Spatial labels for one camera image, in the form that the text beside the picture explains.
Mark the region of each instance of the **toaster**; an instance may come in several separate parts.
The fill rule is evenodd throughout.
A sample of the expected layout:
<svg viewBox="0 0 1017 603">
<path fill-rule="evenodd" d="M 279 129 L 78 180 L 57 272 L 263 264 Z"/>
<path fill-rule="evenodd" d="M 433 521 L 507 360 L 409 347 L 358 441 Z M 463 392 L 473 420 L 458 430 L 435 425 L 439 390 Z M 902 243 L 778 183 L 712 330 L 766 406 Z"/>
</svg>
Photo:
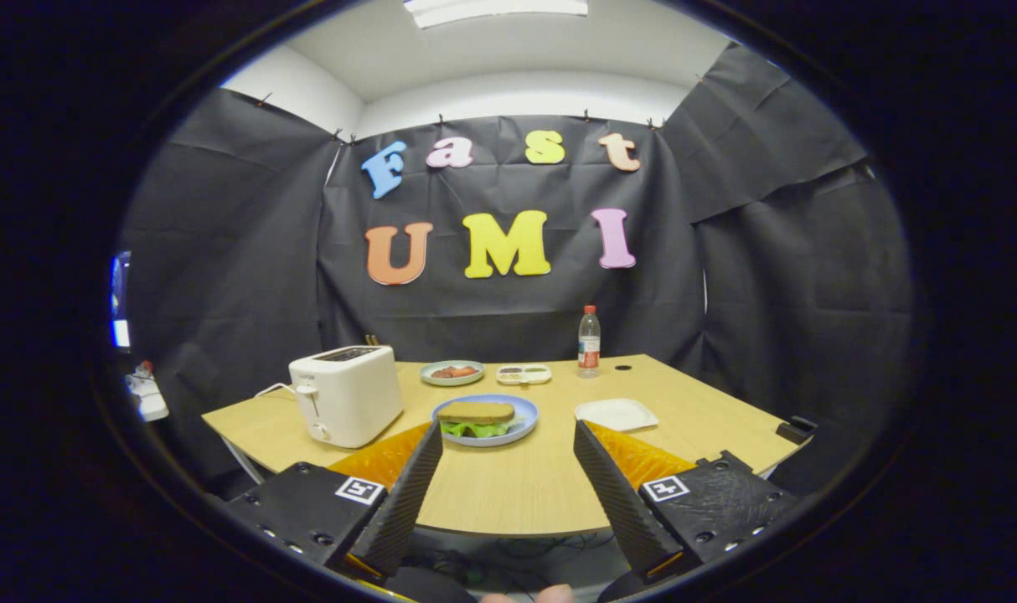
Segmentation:
<svg viewBox="0 0 1017 603">
<path fill-rule="evenodd" d="M 353 346 L 289 363 L 308 434 L 358 448 L 405 410 L 397 360 L 386 346 Z"/>
</svg>

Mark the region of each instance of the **black backdrop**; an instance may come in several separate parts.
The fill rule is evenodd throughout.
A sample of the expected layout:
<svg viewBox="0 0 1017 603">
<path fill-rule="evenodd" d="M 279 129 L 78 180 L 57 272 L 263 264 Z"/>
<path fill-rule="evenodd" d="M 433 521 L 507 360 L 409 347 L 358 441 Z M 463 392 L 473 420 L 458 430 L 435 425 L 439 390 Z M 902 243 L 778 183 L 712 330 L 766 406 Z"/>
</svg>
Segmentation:
<svg viewBox="0 0 1017 603">
<path fill-rule="evenodd" d="M 565 160 L 525 159 L 531 130 L 561 133 Z M 597 140 L 611 132 L 635 141 L 638 172 L 610 164 Z M 427 167 L 451 136 L 474 142 L 473 164 Z M 402 184 L 374 199 L 360 165 L 397 140 L 408 144 Z M 590 212 L 601 206 L 626 210 L 635 266 L 597 263 Z M 492 214 L 507 232 L 525 209 L 547 214 L 551 272 L 465 278 L 463 218 Z M 433 225 L 424 273 L 378 285 L 363 234 L 412 222 Z M 659 129 L 492 117 L 342 144 L 218 91 L 153 164 L 122 243 L 133 251 L 133 347 L 159 367 L 164 428 L 203 477 L 235 467 L 199 415 L 364 334 L 405 360 L 570 359 L 582 305 L 596 304 L 603 355 L 647 353 L 776 416 L 822 423 L 814 450 L 776 477 L 807 490 L 869 442 L 907 358 L 910 266 L 868 153 L 737 45 Z M 395 266 L 408 247 L 399 232 Z"/>
<path fill-rule="evenodd" d="M 566 158 L 554 165 L 525 159 L 532 130 L 557 130 Z M 635 141 L 636 172 L 609 164 L 597 140 L 619 132 Z M 474 142 L 466 168 L 431 169 L 427 154 L 440 138 Z M 408 144 L 404 179 L 379 199 L 360 169 L 395 140 Z M 318 278 L 325 347 L 363 341 L 392 344 L 405 360 L 466 358 L 481 362 L 570 359 L 586 304 L 597 305 L 603 355 L 647 353 L 683 369 L 703 320 L 701 262 L 683 201 L 676 158 L 647 126 L 571 117 L 492 117 L 420 126 L 347 145 L 325 188 Z M 626 210 L 624 230 L 636 257 L 631 268 L 599 264 L 601 234 L 590 213 Z M 465 278 L 470 233 L 462 220 L 492 214 L 507 233 L 516 215 L 546 214 L 547 275 Z M 377 285 L 368 278 L 367 241 L 375 226 L 403 231 L 430 222 L 427 263 L 413 283 Z M 393 241 L 393 263 L 408 259 L 408 237 Z"/>
</svg>

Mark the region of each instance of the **blue letter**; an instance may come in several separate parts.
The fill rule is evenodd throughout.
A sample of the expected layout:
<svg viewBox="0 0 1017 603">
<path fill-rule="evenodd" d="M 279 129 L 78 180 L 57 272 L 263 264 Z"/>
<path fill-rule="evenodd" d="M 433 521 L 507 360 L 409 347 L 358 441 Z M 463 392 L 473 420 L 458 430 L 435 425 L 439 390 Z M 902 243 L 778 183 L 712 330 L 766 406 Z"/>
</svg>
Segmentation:
<svg viewBox="0 0 1017 603">
<path fill-rule="evenodd" d="M 395 175 L 394 172 L 401 172 L 405 168 L 405 160 L 398 153 L 406 148 L 408 144 L 398 140 L 360 165 L 361 169 L 366 169 L 367 175 L 374 183 L 374 198 L 382 198 L 385 193 L 401 184 L 402 177 Z"/>
</svg>

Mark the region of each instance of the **plate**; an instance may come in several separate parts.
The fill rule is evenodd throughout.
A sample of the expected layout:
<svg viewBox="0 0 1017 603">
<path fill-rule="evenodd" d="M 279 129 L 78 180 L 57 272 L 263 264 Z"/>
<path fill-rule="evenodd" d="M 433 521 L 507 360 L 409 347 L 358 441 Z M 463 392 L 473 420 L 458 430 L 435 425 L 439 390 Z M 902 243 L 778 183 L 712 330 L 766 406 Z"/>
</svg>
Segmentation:
<svg viewBox="0 0 1017 603">
<path fill-rule="evenodd" d="M 539 408 L 535 406 L 534 402 L 525 401 L 524 398 L 505 397 L 503 394 L 478 394 L 476 397 L 453 398 L 452 401 L 439 404 L 430 413 L 430 418 L 438 420 L 438 411 L 453 402 L 488 402 L 488 404 L 513 405 L 513 409 L 516 409 L 516 418 L 514 419 L 516 423 L 508 428 L 507 434 L 494 435 L 492 438 L 468 438 L 468 436 L 458 438 L 454 434 L 442 434 L 442 439 L 447 439 L 450 442 L 456 442 L 462 446 L 488 448 L 516 442 L 517 439 L 530 434 L 535 428 L 535 424 L 539 423 Z"/>
<path fill-rule="evenodd" d="M 469 374 L 467 377 L 432 377 L 435 371 L 446 367 L 475 367 L 478 369 L 478 373 Z M 475 363 L 472 360 L 442 360 L 439 363 L 429 363 L 429 365 L 424 366 L 420 369 L 420 378 L 423 381 L 428 382 L 431 385 L 441 385 L 441 386 L 453 386 L 453 385 L 467 385 L 468 382 L 476 382 L 482 375 L 486 374 L 486 367 L 482 363 Z"/>
<path fill-rule="evenodd" d="M 538 385 L 553 377 L 553 371 L 546 365 L 506 365 L 497 369 L 497 382 L 505 385 Z"/>
<path fill-rule="evenodd" d="M 609 429 L 627 431 L 658 424 L 658 417 L 639 401 L 612 398 L 610 401 L 586 402 L 577 407 L 577 419 L 589 420 Z"/>
</svg>

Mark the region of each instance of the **orange pad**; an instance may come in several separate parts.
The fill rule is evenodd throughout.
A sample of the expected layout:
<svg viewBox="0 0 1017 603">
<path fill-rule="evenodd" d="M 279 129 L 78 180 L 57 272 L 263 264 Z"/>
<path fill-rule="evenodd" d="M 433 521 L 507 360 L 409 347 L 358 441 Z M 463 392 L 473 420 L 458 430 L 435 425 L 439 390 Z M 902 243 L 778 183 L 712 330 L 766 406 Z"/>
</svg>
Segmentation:
<svg viewBox="0 0 1017 603">
<path fill-rule="evenodd" d="M 585 420 L 584 423 L 596 436 L 597 441 L 616 463 L 616 468 L 627 477 L 633 490 L 639 490 L 643 484 L 658 480 L 661 477 L 674 476 L 677 473 L 692 470 L 697 467 L 695 463 L 689 463 L 676 455 L 650 445 L 642 439 L 632 438 L 631 435 L 621 434 L 608 427 L 601 427 L 597 423 Z"/>
<path fill-rule="evenodd" d="M 429 428 L 430 421 L 427 421 L 392 438 L 371 444 L 357 454 L 351 454 L 326 469 L 343 473 L 345 476 L 359 477 L 360 480 L 382 484 L 387 490 L 393 489 L 397 479 L 401 477 L 401 472 L 405 470 L 408 459 L 412 458 L 420 439 L 423 439 L 423 434 Z"/>
</svg>

